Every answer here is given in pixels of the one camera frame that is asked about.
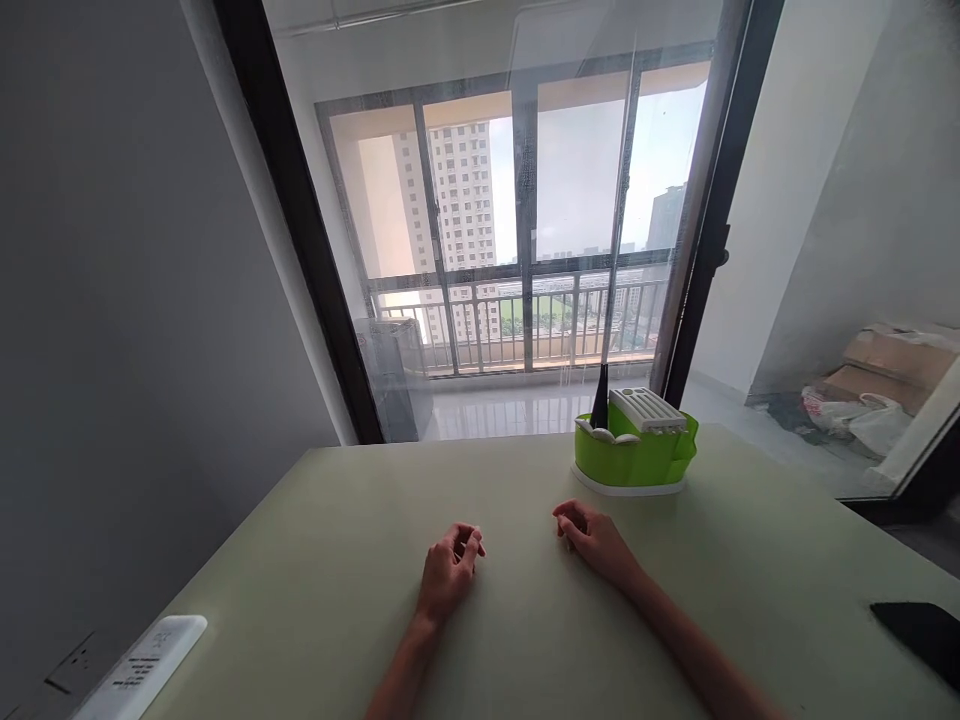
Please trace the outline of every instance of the electrical outlet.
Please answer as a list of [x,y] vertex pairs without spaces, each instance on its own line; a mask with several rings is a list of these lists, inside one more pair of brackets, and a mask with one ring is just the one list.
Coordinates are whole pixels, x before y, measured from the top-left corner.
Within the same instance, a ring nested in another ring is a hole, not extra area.
[[115,658],[107,656],[104,638],[91,632],[65,657],[52,673],[47,683],[70,695],[83,697],[89,693],[113,665]]

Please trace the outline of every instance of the black phone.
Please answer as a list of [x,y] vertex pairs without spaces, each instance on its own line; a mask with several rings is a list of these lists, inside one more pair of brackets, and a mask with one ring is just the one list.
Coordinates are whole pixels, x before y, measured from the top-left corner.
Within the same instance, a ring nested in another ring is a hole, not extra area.
[[960,693],[960,620],[931,603],[874,603],[874,617]]

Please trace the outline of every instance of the plastic bag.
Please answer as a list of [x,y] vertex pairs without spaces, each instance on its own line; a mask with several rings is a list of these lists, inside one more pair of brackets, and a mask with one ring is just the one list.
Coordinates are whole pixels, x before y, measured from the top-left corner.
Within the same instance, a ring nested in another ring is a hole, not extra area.
[[850,432],[872,452],[886,457],[910,425],[910,416],[900,403],[874,393],[864,393],[860,400],[868,412],[850,422]]
[[850,437],[850,423],[861,415],[871,411],[862,402],[835,402],[825,400],[809,385],[800,393],[803,408],[811,422],[834,437]]

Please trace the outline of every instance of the cloudy sky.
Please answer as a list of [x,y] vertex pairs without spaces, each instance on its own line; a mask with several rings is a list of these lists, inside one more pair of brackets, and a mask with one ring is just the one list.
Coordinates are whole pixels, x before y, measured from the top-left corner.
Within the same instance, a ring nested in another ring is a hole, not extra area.
[[[641,97],[630,162],[623,243],[643,248],[653,199],[690,172],[706,83]],[[537,137],[537,253],[610,247],[623,101],[540,113]],[[513,123],[490,123],[497,262],[517,254]]]

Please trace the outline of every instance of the light green table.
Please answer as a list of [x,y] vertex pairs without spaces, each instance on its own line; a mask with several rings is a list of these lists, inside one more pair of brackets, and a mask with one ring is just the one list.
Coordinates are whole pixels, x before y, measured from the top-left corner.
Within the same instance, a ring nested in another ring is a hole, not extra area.
[[960,716],[867,610],[960,616],[960,583],[722,427],[698,444],[685,491],[641,499],[580,486],[572,435],[312,451],[167,608],[210,624],[144,717],[359,718],[454,520],[482,527],[488,557],[422,717],[704,717],[643,622],[557,542],[550,510],[570,496],[610,513],[791,717]]

